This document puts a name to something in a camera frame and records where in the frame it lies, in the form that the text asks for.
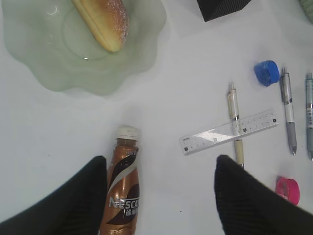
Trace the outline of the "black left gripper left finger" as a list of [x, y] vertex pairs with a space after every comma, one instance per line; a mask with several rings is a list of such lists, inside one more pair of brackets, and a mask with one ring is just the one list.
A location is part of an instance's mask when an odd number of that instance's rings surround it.
[[97, 235], [107, 197], [107, 161], [91, 159], [66, 183], [1, 222], [2, 235]]

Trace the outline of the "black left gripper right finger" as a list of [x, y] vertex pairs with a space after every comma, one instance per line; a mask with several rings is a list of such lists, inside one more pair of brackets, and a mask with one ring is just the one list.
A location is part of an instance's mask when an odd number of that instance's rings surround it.
[[216, 207], [226, 235], [311, 235], [313, 216], [263, 185], [227, 155], [217, 157]]

